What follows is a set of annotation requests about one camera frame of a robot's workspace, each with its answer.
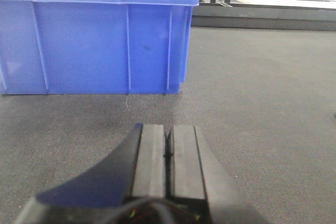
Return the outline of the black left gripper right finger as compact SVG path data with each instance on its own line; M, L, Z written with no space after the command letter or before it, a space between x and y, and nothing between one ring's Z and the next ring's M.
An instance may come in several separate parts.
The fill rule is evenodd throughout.
M169 134L168 197L201 223L268 223L213 154L197 126L176 124Z

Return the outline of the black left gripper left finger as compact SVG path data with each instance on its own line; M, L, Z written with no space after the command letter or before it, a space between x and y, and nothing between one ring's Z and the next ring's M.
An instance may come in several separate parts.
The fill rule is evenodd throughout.
M165 197L165 133L138 123L102 161L33 196L15 223L94 223L138 198Z

